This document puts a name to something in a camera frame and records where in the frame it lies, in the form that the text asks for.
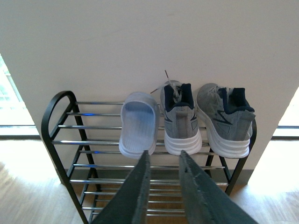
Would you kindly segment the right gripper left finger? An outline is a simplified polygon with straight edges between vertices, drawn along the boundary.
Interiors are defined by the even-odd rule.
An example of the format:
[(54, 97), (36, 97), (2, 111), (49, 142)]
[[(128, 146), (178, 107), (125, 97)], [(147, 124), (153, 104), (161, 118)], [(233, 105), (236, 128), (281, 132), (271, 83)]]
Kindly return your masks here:
[(145, 224), (150, 192), (150, 156), (145, 150), (135, 168), (93, 224)]

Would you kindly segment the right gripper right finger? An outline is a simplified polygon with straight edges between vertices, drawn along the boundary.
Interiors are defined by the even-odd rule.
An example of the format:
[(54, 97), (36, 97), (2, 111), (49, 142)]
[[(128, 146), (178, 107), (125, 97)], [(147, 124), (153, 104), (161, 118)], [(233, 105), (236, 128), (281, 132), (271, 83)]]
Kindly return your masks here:
[(179, 178), (190, 224), (255, 224), (187, 154), (179, 156)]

